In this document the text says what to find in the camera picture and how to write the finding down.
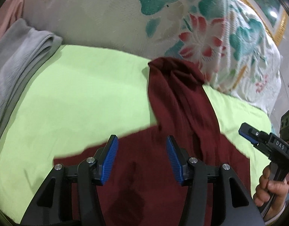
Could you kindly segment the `person's right hand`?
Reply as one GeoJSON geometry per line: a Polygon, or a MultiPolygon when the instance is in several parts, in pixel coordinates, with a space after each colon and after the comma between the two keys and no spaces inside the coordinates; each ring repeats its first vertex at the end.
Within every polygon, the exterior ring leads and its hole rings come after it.
{"type": "Polygon", "coordinates": [[[283,182],[270,180],[270,165],[266,166],[263,170],[263,174],[259,178],[259,184],[256,187],[256,192],[253,195],[253,201],[258,207],[263,206],[270,200],[270,194],[275,194],[275,200],[273,201],[268,213],[265,215],[264,220],[268,221],[277,216],[285,206],[285,200],[288,194],[289,185],[286,180],[283,182]]]}

